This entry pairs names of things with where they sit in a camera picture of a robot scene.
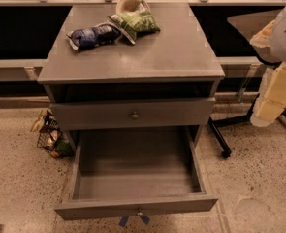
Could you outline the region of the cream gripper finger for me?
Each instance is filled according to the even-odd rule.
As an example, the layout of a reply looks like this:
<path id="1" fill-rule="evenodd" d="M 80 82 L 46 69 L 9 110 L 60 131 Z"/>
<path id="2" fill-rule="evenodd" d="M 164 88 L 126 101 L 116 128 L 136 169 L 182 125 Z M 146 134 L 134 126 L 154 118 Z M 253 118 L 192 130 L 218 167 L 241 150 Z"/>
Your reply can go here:
<path id="1" fill-rule="evenodd" d="M 275 121 L 286 108 L 286 62 L 272 72 L 256 117 L 263 121 Z"/>
<path id="2" fill-rule="evenodd" d="M 272 79 L 272 74 L 273 70 L 271 68 L 267 68 L 261 79 L 259 96 L 255 100 L 255 104 L 252 109 L 252 115 L 250 118 L 251 124 L 256 127 L 267 127 L 271 124 L 270 107 L 266 102 L 265 95 L 268 91 Z"/>

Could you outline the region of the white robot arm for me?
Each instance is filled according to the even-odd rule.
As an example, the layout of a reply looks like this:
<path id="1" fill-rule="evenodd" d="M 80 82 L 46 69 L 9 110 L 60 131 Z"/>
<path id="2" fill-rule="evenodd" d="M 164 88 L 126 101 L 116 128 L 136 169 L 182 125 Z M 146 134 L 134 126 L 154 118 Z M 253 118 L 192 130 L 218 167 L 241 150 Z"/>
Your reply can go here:
<path id="1" fill-rule="evenodd" d="M 270 47 L 270 53 L 281 61 L 275 70 L 267 70 L 260 85 L 250 118 L 252 125 L 266 127 L 275 122 L 286 108 L 286 6 L 276 19 L 255 34 L 250 44 Z"/>

